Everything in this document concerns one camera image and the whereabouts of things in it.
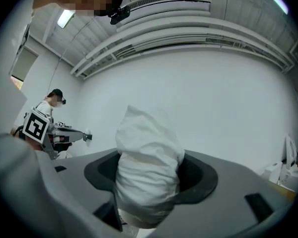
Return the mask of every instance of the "white t-shirt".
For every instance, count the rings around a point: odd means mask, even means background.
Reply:
[[[47,101],[41,101],[36,109],[44,114],[52,116],[53,108]]]

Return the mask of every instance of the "white plastic object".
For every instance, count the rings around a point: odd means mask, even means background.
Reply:
[[[62,151],[62,152],[59,152],[58,154],[58,157],[57,159],[66,159],[66,156],[67,156],[67,152],[66,151]]]
[[[167,114],[128,106],[116,133],[121,158],[116,173],[116,199],[122,219],[138,228],[154,228],[172,210],[177,170],[184,149]]]
[[[283,163],[281,161],[275,162],[274,164],[268,166],[267,168],[265,168],[262,178],[277,184],[282,166]]]
[[[297,151],[295,143],[289,135],[286,135],[286,157],[287,162],[282,166],[280,173],[280,183],[283,186],[298,192],[298,166],[296,164]]]
[[[294,164],[290,169],[283,165],[280,174],[280,183],[298,193],[298,166]]]
[[[59,121],[58,126],[59,126],[59,127],[64,127],[64,126],[65,126],[65,123],[62,122],[62,121]]]
[[[60,143],[61,141],[61,138],[60,137],[53,137],[53,143],[56,144],[56,143]]]
[[[86,130],[85,130],[85,134],[91,134],[91,131],[90,131],[90,129],[89,128],[86,128]],[[86,141],[86,146],[90,146],[90,144],[91,144],[91,140],[87,140]]]

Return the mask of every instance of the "white wall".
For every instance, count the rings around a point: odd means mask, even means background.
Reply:
[[[281,160],[285,134],[298,146],[298,103],[290,82],[270,63],[220,51],[191,50],[145,57],[87,80],[78,127],[93,141],[77,155],[116,147],[115,132],[131,104],[160,106],[183,147],[243,164],[260,173]]]
[[[15,125],[23,124],[24,114],[32,107],[39,104],[45,95],[47,95],[48,87],[59,60],[55,54],[40,46],[36,50],[39,57],[36,59],[29,73],[27,74],[21,91],[27,97],[27,102],[19,113]],[[75,126],[76,122],[76,107],[79,97],[80,88],[82,86],[82,79],[70,75],[72,66],[61,61],[55,75],[52,79],[49,92],[55,88],[59,88],[63,92],[66,99],[66,105],[61,108],[54,108],[53,118],[57,122],[59,120],[65,122],[67,125]]]

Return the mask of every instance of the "ceiling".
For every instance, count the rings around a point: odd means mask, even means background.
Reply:
[[[85,79],[136,56],[194,47],[249,53],[283,72],[298,66],[298,29],[273,0],[123,0],[127,4],[131,15],[117,25],[108,17],[76,15],[64,29],[57,25],[63,10],[50,4],[36,10],[30,36]]]

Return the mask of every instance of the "black slot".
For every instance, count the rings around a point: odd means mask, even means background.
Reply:
[[[66,169],[67,168],[66,167],[63,167],[63,166],[57,166],[57,167],[55,167],[56,172],[60,172],[60,171],[66,170]]]
[[[259,193],[246,195],[245,199],[252,209],[257,221],[260,223],[268,218],[272,213],[272,208]]]
[[[103,204],[99,209],[97,209],[94,213],[94,216],[101,219],[106,224],[112,226],[113,228],[122,232],[123,227],[120,222],[117,205],[114,199],[114,195],[110,202]]]

